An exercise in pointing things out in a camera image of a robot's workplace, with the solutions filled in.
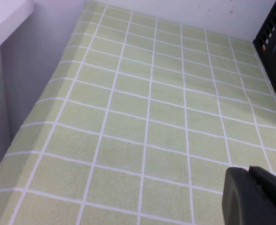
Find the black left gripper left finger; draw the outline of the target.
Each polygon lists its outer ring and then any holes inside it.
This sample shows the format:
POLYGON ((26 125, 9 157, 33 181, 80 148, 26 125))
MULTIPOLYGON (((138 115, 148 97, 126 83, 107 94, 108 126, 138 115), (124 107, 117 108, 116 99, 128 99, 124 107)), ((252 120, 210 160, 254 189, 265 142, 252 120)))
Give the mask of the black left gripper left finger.
POLYGON ((271 201, 248 170, 226 170, 222 211, 226 225, 276 225, 271 201))

